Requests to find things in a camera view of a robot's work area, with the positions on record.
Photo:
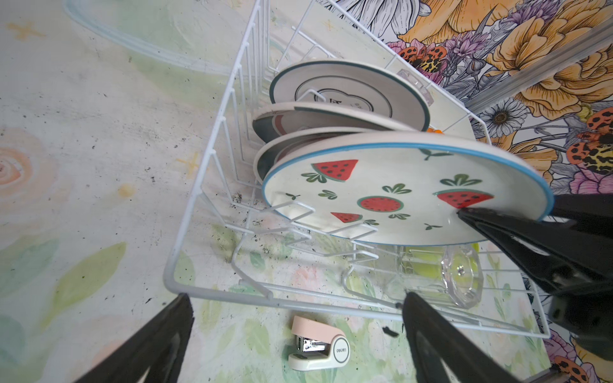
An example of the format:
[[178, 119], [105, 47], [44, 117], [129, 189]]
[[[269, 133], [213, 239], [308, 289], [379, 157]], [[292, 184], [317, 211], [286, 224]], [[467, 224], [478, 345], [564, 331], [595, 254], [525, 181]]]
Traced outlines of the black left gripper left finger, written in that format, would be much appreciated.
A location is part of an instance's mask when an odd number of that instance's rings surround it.
[[177, 382], [194, 323], [186, 294], [178, 295], [79, 382]]

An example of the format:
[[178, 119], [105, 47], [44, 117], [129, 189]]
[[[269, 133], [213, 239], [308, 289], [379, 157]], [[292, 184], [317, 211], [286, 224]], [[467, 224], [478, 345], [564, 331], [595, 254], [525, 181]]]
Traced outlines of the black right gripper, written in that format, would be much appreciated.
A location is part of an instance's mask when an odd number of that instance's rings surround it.
[[559, 195], [553, 223], [485, 208], [458, 218], [496, 245], [549, 295], [549, 319], [612, 361], [612, 194]]

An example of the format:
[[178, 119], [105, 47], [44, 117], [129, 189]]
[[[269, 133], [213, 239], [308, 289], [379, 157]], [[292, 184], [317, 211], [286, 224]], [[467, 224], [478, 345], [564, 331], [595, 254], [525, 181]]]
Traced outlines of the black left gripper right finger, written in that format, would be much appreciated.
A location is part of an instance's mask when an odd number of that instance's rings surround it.
[[419, 295], [406, 295], [402, 319], [418, 382], [449, 382], [445, 367], [461, 382], [517, 381]]

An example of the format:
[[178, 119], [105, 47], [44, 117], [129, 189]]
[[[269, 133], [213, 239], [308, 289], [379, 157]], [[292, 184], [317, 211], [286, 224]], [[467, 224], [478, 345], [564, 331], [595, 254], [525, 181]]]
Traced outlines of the watermelon pattern plate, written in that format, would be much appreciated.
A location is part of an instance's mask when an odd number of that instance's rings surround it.
[[482, 236], [458, 218], [485, 208], [542, 220], [554, 195], [542, 175], [498, 147], [426, 132], [356, 132], [262, 148], [265, 202], [298, 225], [370, 244], [432, 247]]

